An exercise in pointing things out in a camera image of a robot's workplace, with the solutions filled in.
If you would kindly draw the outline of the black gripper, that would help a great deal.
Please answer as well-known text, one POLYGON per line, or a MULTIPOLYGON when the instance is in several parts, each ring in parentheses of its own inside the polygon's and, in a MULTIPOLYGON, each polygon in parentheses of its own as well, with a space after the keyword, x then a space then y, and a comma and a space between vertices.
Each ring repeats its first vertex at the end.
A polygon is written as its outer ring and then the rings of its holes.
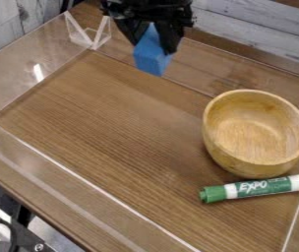
POLYGON ((166 55, 177 52, 184 27, 193 25, 192 0, 100 0, 101 10, 132 45, 156 23, 160 45, 166 55))

